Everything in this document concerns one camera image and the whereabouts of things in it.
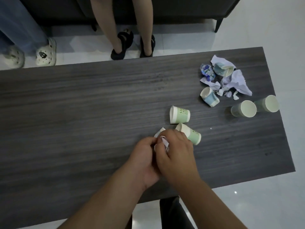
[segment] black slipper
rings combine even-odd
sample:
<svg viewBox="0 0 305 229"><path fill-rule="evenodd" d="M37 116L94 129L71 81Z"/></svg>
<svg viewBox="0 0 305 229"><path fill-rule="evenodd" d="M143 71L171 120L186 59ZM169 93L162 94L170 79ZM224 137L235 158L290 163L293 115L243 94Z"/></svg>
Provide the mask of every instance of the black slipper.
<svg viewBox="0 0 305 229"><path fill-rule="evenodd" d="M156 40L155 40L155 37L154 37L153 34L152 34L152 40L151 40L151 42L152 42L152 53L151 53L150 56L146 56L146 55L145 55L145 52L144 52L143 40L142 40L142 37L141 37L141 40L140 40L140 43L141 43L141 54L140 54L140 58L152 57L152 56L153 56L153 50L154 50L154 48L155 48L155 46L156 46Z"/></svg>
<svg viewBox="0 0 305 229"><path fill-rule="evenodd" d="M122 42L122 52L120 54L117 54L115 52L115 50L113 49L112 52L111 52L111 56L110 56L113 60L124 59L126 50L131 47L132 42L133 42L133 33L132 33L132 31L130 31L130 34L128 34L127 32L119 32L117 34L117 37Z"/></svg>

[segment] white tile floor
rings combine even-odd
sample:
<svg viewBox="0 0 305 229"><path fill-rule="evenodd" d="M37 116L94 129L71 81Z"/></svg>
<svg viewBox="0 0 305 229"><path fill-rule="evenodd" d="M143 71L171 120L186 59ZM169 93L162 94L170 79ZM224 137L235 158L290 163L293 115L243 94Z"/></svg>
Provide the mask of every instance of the white tile floor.
<svg viewBox="0 0 305 229"><path fill-rule="evenodd" d="M154 27L154 56L264 48L296 172L214 189L249 228L300 229L305 225L304 9L305 0L241 0L217 34L213 20ZM57 65L110 60L111 46L100 30L94 33L90 26L52 30L58 45ZM138 48L136 35L125 58L139 57ZM25 67L34 64L33 58L27 58ZM6 69L3 63L0 69ZM133 228L161 228L158 201L137 205L133 216ZM27 228L52 229L61 223Z"/></svg>

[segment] sofa leg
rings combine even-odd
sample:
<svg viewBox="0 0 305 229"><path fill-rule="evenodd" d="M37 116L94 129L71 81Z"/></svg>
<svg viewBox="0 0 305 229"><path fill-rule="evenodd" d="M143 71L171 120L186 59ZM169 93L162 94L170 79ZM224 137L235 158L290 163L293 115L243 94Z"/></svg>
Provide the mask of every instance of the sofa leg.
<svg viewBox="0 0 305 229"><path fill-rule="evenodd" d="M92 24L91 24L91 27L92 27L92 29L94 30L94 32L96 32L96 31L97 31L97 28L96 28L96 26L95 26L95 24L94 24L94 23L92 23Z"/></svg>
<svg viewBox="0 0 305 229"><path fill-rule="evenodd" d="M217 33L219 27L220 27L220 24L222 23L223 21L223 18L222 19L218 19L217 22L216 22L216 28L215 28L215 33Z"/></svg>

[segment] blue wrapper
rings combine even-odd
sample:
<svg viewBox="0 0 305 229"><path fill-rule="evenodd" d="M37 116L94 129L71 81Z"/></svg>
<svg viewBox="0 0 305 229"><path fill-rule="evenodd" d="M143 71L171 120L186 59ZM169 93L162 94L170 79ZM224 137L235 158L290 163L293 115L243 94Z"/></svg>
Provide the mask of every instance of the blue wrapper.
<svg viewBox="0 0 305 229"><path fill-rule="evenodd" d="M201 64L200 70L208 81L212 81L215 79L215 73L213 72L211 65Z"/></svg>

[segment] dark gray sofa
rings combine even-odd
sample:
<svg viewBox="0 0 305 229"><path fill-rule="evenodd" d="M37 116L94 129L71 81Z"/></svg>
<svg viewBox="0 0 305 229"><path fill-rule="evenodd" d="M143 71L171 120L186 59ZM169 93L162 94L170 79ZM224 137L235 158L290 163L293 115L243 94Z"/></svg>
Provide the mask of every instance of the dark gray sofa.
<svg viewBox="0 0 305 229"><path fill-rule="evenodd" d="M94 24L90 0L21 0L40 25ZM215 19L217 32L239 0L152 0L154 23ZM113 0L117 24L136 24L132 0Z"/></svg>

